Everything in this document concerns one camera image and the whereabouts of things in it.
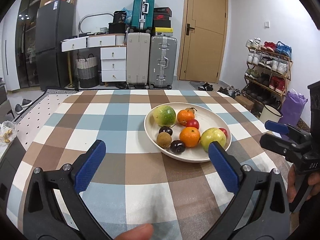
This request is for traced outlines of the left hand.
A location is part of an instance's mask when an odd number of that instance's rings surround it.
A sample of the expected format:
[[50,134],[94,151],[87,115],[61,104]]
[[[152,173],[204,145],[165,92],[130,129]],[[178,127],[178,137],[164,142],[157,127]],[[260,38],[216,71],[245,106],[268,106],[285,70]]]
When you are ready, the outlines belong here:
[[115,240],[150,240],[153,235],[153,226],[151,224],[143,224],[129,231],[121,233]]

